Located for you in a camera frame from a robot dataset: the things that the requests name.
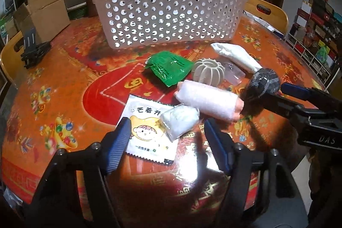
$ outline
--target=printed cartoon face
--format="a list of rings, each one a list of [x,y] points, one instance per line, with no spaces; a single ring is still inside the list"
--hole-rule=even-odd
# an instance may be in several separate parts
[[[132,135],[143,141],[156,140],[164,134],[164,128],[160,126],[159,119],[149,117],[140,119],[136,116],[130,117],[132,123]]]
[[[136,132],[136,136],[142,140],[150,141],[155,138],[157,132],[154,128],[146,125],[141,125],[137,128],[133,128],[133,131]]]

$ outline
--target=white bubble wrap roll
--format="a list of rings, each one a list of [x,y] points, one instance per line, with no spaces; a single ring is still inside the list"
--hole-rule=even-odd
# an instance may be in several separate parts
[[[236,94],[195,81],[179,82],[174,95],[179,102],[227,122],[237,121],[243,108]]]

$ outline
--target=white plastic basket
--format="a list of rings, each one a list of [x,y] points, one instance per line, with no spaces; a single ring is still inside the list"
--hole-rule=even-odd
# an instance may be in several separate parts
[[[228,40],[247,0],[93,0],[113,49]]]

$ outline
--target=white bag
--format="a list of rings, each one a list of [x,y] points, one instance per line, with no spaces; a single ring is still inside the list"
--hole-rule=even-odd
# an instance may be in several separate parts
[[[243,47],[239,45],[212,43],[211,47],[219,55],[229,58],[232,62],[244,68],[251,74],[255,74],[262,68],[260,64],[253,57],[251,57]]]

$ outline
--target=shelf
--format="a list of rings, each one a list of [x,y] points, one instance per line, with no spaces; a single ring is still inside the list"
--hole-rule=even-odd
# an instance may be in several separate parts
[[[305,62],[305,64],[307,64],[312,70],[313,72],[317,75],[317,77],[322,81],[322,83],[325,83],[329,77],[330,77],[330,72],[323,66],[323,64],[316,58],[316,56],[314,56],[304,45],[303,42],[298,41],[293,35],[289,34],[289,36],[285,37],[285,42],[295,51],[295,53],[297,53],[300,58]],[[299,44],[300,46],[302,46],[304,48],[303,53],[300,53],[300,51],[298,51],[295,48],[295,45]],[[322,77],[322,74],[327,73],[328,76],[326,78]]]

